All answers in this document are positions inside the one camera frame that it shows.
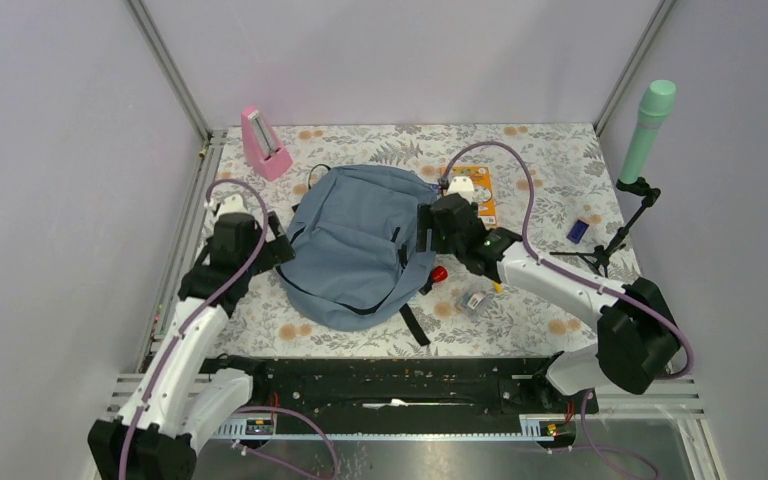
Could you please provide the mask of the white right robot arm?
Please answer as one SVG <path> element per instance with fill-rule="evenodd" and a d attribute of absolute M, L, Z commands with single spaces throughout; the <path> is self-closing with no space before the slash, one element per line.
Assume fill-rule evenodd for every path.
<path fill-rule="evenodd" d="M 417 248 L 451 254 L 471 273 L 535 294 L 587 323 L 595 344 L 558 353 L 533 386 L 535 402 L 557 412 L 580 391 L 614 385 L 641 395 L 660 378 L 682 336 L 659 288 L 569 266 L 505 228 L 487 228 L 458 194 L 418 208 Z"/>

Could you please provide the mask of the blue student backpack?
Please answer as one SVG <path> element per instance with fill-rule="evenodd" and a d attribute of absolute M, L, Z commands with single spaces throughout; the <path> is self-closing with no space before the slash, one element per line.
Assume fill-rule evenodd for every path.
<path fill-rule="evenodd" d="M 399 315 L 430 341 L 409 306 L 435 254 L 417 247 L 418 213 L 438 198 L 415 173 L 390 166 L 332 167 L 302 197 L 287 229 L 294 258 L 276 271 L 295 310 L 320 325 L 366 330 Z"/>

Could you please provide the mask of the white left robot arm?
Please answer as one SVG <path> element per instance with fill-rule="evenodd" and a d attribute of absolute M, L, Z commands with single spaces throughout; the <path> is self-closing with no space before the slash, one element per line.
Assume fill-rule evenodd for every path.
<path fill-rule="evenodd" d="M 280 220 L 217 216 L 212 236 L 184 275 L 174 317 L 140 384 L 111 420 L 96 421 L 88 446 L 103 479 L 189 479 L 197 457 L 238 407 L 269 401 L 267 380 L 222 367 L 196 397 L 206 353 L 248 291 L 252 277 L 293 259 Z"/>

